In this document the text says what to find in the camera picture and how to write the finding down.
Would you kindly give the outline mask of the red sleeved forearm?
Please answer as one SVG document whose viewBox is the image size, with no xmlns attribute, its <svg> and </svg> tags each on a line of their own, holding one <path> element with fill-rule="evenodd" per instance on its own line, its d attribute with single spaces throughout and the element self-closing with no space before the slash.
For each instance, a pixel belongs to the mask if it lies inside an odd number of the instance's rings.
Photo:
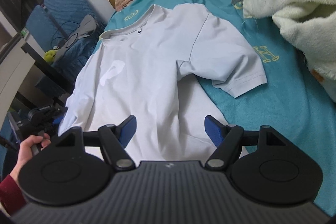
<svg viewBox="0 0 336 224">
<path fill-rule="evenodd" d="M 1 181 L 0 195 L 1 211 L 7 215 L 13 215 L 27 204 L 20 187 L 10 175 Z"/>
</svg>

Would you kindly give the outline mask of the person's left hand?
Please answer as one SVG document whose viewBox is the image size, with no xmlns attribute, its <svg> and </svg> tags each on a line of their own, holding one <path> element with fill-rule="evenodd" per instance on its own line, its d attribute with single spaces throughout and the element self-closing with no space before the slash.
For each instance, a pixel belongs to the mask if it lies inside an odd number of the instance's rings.
<svg viewBox="0 0 336 224">
<path fill-rule="evenodd" d="M 12 179 L 18 183 L 18 175 L 21 171 L 21 168 L 33 158 L 33 152 L 31 150 L 33 145 L 40 144 L 44 149 L 49 144 L 51 144 L 50 136 L 47 133 L 44 133 L 42 136 L 30 135 L 27 139 L 22 141 L 19 147 L 18 159 L 15 167 L 10 173 Z"/>
</svg>

